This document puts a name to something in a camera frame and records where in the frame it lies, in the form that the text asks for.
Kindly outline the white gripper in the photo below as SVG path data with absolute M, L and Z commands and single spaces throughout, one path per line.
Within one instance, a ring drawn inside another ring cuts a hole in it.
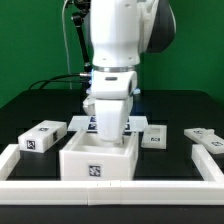
M 93 72 L 90 96 L 95 99 L 97 132 L 102 141 L 121 141 L 136 87 L 135 71 Z

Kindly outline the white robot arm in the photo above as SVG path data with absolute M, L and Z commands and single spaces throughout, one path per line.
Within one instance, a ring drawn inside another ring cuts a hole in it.
M 98 135 L 118 142 L 132 108 L 140 54 L 164 51 L 174 40 L 176 21 L 169 0 L 91 0 L 89 25 Z

